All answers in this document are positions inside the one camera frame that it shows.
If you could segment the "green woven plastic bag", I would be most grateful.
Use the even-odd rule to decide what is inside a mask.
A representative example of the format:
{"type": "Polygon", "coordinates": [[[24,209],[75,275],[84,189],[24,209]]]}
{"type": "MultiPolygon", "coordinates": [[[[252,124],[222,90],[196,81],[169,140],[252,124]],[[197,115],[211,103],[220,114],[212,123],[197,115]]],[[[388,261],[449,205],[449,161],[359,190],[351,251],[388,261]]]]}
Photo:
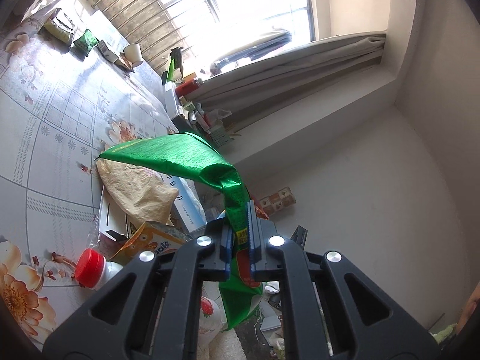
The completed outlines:
{"type": "Polygon", "coordinates": [[[250,318],[260,303],[263,285],[254,281],[250,273],[247,231],[250,196],[235,166],[194,133],[127,141],[99,157],[197,181],[223,194],[225,218],[233,228],[235,242],[230,277],[219,283],[220,295],[229,329],[250,318]]]}

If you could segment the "orange snack box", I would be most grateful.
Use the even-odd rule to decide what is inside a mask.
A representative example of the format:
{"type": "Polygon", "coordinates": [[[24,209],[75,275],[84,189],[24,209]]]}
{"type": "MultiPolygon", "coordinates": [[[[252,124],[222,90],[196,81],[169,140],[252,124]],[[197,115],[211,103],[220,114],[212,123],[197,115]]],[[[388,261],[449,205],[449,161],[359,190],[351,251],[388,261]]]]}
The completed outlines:
{"type": "Polygon", "coordinates": [[[177,251],[191,239],[190,234],[185,234],[172,226],[145,222],[110,258],[110,261],[125,266],[141,252],[168,254],[177,251]]]}

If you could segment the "white bottle red cap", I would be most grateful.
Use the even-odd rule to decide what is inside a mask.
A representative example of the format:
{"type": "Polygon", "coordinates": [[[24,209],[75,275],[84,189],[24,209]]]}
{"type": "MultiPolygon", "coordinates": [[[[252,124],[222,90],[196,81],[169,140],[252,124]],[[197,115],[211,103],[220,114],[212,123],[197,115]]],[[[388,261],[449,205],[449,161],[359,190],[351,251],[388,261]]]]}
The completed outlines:
{"type": "Polygon", "coordinates": [[[81,254],[75,268],[75,279],[88,289],[99,289],[119,273],[123,267],[106,258],[93,249],[86,249],[81,254]]]}

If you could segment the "blue white box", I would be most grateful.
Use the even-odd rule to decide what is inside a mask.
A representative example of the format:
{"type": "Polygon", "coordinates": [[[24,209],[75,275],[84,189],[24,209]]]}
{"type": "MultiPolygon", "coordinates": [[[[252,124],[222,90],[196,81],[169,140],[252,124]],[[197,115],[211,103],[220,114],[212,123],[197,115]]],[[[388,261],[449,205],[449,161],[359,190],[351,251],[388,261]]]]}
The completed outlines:
{"type": "Polygon", "coordinates": [[[166,185],[177,189],[178,196],[172,204],[171,221],[183,233],[202,231],[207,223],[203,208],[188,182],[180,177],[160,173],[166,185]]]}

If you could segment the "crumpled tan paper bag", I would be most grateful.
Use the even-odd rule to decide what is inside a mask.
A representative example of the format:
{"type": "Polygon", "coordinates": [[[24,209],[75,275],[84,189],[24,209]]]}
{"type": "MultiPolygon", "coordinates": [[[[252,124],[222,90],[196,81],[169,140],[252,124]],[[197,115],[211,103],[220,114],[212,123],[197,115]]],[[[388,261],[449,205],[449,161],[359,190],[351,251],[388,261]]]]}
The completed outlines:
{"type": "Polygon", "coordinates": [[[144,222],[167,224],[179,190],[151,169],[99,158],[97,173],[115,203],[136,227],[144,222]]]}

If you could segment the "patterned rolled mat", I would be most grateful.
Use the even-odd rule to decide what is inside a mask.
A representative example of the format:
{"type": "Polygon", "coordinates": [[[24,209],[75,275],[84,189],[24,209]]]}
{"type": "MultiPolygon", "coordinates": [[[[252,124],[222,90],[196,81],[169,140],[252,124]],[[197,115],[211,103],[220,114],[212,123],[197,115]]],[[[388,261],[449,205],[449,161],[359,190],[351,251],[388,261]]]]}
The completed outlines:
{"type": "Polygon", "coordinates": [[[276,193],[259,200],[260,208],[268,216],[271,216],[278,211],[295,205],[296,199],[289,187],[278,190],[276,193]]]}

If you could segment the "dark grey cabinet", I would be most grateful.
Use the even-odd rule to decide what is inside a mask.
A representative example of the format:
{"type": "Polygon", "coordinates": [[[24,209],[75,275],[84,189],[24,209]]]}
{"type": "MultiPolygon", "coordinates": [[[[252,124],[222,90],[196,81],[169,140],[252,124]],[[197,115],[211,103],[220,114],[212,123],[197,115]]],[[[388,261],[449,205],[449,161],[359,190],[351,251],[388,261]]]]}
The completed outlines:
{"type": "Polygon", "coordinates": [[[177,115],[172,118],[172,122],[179,133],[194,133],[195,135],[202,137],[202,139],[209,139],[209,135],[205,133],[202,128],[198,128],[194,124],[191,124],[181,115],[177,115]]]}

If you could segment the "green plastic basket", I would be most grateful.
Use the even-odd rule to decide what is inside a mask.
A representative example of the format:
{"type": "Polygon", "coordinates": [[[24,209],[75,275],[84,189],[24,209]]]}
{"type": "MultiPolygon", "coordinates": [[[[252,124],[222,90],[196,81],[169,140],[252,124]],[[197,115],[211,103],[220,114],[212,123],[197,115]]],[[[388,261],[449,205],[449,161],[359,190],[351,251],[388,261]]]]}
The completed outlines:
{"type": "Polygon", "coordinates": [[[233,138],[227,133],[223,125],[215,125],[208,130],[211,141],[214,147],[220,148],[226,146],[233,141],[233,138]]]}

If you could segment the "red canister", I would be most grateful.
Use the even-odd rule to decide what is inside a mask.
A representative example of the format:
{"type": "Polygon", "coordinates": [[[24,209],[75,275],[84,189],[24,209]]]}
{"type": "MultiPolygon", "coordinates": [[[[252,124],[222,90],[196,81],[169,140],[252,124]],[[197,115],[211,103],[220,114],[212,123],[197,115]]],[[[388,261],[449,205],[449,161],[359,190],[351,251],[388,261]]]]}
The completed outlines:
{"type": "Polygon", "coordinates": [[[196,91],[202,85],[203,85],[203,80],[199,77],[195,77],[193,79],[187,80],[175,88],[176,96],[184,97],[185,95],[196,91]]]}

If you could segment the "grey curtain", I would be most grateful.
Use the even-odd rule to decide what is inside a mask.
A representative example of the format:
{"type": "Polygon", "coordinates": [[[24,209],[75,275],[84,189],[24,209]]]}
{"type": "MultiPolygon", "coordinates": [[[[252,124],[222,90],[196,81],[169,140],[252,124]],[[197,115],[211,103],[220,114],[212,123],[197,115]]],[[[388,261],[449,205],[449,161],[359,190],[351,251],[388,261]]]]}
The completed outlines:
{"type": "Polygon", "coordinates": [[[314,41],[205,80],[187,98],[205,111],[229,111],[227,123],[243,129],[318,89],[377,66],[385,43],[384,32],[314,41]]]}

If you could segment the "white paper cup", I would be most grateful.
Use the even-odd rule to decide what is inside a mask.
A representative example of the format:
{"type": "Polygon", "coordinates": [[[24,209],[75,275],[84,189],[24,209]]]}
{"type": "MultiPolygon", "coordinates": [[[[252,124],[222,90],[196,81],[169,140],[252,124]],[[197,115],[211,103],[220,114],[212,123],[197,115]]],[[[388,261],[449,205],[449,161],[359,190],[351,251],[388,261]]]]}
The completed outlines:
{"type": "Polygon", "coordinates": [[[135,68],[143,63],[142,50],[139,43],[131,43],[123,50],[124,57],[135,68]]]}

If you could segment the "green snack packet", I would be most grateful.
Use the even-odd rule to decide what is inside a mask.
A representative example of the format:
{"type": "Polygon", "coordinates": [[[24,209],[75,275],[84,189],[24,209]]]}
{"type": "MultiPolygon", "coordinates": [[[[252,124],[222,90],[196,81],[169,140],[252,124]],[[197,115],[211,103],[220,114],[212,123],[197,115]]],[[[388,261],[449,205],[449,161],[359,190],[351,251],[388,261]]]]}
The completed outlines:
{"type": "Polygon", "coordinates": [[[88,56],[91,50],[97,46],[98,39],[87,28],[84,33],[73,42],[73,44],[84,56],[88,56]]]}

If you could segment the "yellow-green snack packet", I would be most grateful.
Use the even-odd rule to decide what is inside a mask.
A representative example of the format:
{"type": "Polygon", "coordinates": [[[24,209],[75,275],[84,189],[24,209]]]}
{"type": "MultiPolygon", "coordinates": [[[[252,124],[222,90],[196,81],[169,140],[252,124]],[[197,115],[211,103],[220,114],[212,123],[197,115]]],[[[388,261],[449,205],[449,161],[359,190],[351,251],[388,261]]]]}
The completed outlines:
{"type": "Polygon", "coordinates": [[[43,28],[68,47],[72,44],[74,35],[77,32],[75,23],[61,8],[52,10],[52,13],[43,24],[43,28]]]}

